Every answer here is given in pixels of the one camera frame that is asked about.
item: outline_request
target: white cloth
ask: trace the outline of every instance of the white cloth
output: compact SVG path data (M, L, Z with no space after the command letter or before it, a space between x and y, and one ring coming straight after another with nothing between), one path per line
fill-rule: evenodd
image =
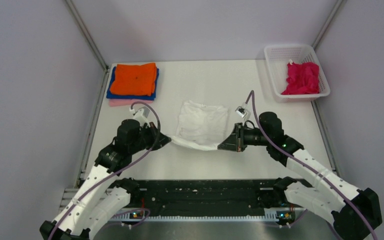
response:
M187 100L178 117L176 135L171 142L183 147L211 151L226 137L228 108L208 106Z

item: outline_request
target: orange towel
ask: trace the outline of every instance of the orange towel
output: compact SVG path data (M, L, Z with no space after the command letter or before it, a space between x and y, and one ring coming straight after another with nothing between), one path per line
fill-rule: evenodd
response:
M115 95L151 96L155 91L156 78L155 62L144 65L118 64L109 91Z

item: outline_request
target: blue towel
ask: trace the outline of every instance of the blue towel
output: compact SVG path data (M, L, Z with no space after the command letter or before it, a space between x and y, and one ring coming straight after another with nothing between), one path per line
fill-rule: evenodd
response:
M111 85L116 80L116 67L112 69L111 80L109 81L108 89L106 90L106 98L107 99L139 99L139 100L151 100L153 101L156 97L157 92L157 82L158 76L160 75L160 69L156 69L156 79L155 79L155 91L151 94L151 96L135 96L135 95L115 95L110 92Z

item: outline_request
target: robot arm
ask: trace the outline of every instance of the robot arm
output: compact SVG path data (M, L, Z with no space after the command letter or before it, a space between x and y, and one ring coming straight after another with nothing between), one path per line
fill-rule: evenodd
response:
M302 206L322 217L333 225L344 240L363 240L370 232L357 213L328 185L325 179L351 200L373 229L382 223L379 198L373 190L370 188L360 190L320 164L302 144L284 134L282 122L275 113L264 112L260 114L258 120L268 137L277 146L305 162L317 173L275 149L259 128L250 128L242 123L235 124L233 132L218 146L218 149L243 152L248 145L267 146L269 155L275 161L300 175L312 186L306 187L291 177L280 178L274 186L276 197L280 201Z
M135 185L129 184L130 180L126 179L124 182L127 184L115 187L111 195L97 205L107 188L119 180L121 172L115 173L132 162L133 154L151 147L152 151L158 150L171 141L162 133L158 135L155 125L147 120L148 113L149 109L143 107L134 112L133 119L122 121L117 136L99 152L89 175L71 202L52 222L45 221L41 225L40 233L44 240L48 240L53 231L51 240L93 239L118 210L129 204Z

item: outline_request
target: stack of folded towels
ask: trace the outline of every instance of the stack of folded towels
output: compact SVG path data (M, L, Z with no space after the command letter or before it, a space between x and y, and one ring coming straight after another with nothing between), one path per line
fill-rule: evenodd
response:
M156 97L159 69L155 62L144 65L118 64L112 69L106 91L111 107L131 105L140 100L152 103Z

